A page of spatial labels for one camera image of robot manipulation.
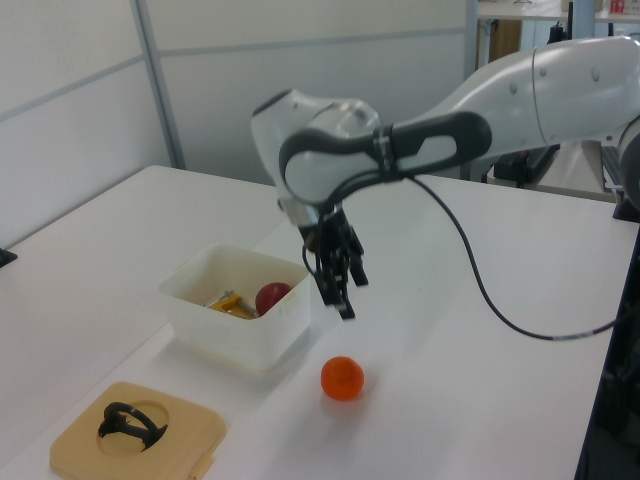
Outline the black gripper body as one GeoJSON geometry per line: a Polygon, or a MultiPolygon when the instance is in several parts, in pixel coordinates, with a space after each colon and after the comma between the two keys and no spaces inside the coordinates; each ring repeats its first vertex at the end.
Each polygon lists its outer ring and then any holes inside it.
{"type": "Polygon", "coordinates": [[[321,265],[332,259],[345,258],[347,262],[360,262],[364,249],[343,209],[324,217],[322,223],[299,228],[305,247],[321,265]]]}

